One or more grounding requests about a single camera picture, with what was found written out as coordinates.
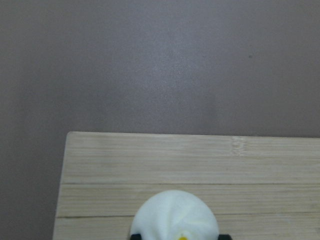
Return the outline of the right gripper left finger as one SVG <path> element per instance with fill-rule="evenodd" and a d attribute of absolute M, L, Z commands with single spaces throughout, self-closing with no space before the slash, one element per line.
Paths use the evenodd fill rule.
<path fill-rule="evenodd" d="M 142 240 L 142 236 L 139 233 L 132 234 L 130 240 Z"/>

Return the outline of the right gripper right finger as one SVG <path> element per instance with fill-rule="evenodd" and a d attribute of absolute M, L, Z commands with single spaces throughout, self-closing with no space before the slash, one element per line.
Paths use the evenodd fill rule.
<path fill-rule="evenodd" d="M 231 235 L 229 234 L 219 234 L 218 240 L 231 240 Z"/>

